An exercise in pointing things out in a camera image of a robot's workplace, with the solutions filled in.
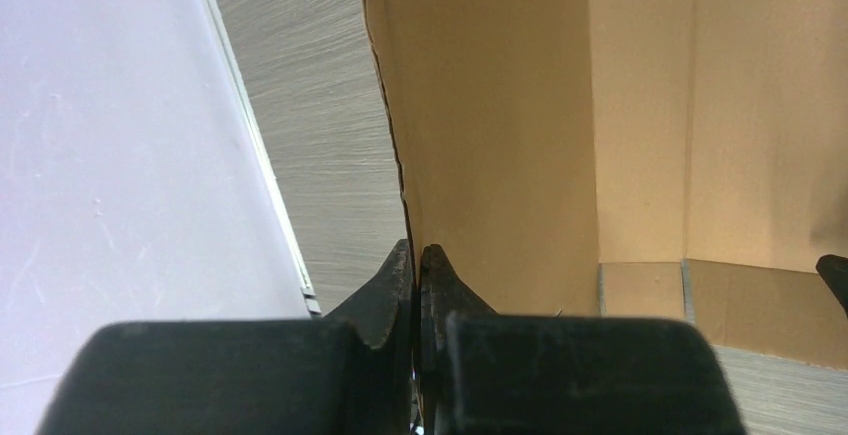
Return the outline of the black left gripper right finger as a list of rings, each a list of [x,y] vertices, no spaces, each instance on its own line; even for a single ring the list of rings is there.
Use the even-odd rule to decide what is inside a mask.
[[[713,349],[662,318],[496,313],[427,246],[419,406],[428,434],[741,434]]]

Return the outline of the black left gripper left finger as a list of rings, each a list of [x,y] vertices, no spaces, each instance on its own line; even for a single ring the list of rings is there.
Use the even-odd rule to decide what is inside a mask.
[[[81,348],[42,434],[406,434],[409,245],[329,314],[127,322]]]

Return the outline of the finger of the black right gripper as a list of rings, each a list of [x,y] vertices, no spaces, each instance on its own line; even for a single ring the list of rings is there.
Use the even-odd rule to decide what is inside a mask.
[[[844,312],[848,313],[848,259],[834,254],[823,255],[815,269]]]

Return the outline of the brown cardboard box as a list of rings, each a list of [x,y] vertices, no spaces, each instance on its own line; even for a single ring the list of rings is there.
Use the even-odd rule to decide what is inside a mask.
[[[415,256],[846,367],[847,0],[362,1]]]

